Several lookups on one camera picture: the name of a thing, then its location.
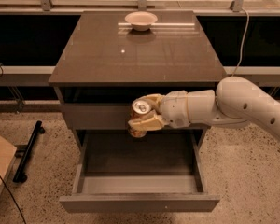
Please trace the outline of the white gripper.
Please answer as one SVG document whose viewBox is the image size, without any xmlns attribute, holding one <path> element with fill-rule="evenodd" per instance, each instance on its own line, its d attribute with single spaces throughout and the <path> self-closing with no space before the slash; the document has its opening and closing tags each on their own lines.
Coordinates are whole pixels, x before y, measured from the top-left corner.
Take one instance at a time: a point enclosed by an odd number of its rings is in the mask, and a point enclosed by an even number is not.
<svg viewBox="0 0 280 224">
<path fill-rule="evenodd" d="M 172 128 L 185 128 L 190 125 L 188 115 L 188 93 L 172 91 L 164 97 L 161 94 L 142 96 L 136 102 L 138 113 L 160 111 L 161 115 L 150 114 L 131 119 L 128 124 L 137 131 L 157 131 L 168 125 Z"/>
</svg>

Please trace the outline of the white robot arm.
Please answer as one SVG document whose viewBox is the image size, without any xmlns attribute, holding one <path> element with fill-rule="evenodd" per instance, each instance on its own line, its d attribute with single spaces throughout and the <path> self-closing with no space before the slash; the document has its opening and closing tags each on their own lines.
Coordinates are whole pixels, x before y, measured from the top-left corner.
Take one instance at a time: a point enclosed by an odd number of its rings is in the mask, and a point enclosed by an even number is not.
<svg viewBox="0 0 280 224">
<path fill-rule="evenodd" d="M 280 142 L 280 102 L 242 77 L 225 77 L 215 90 L 150 94 L 132 103 L 131 135 L 193 124 L 242 128 L 254 123 Z"/>
</svg>

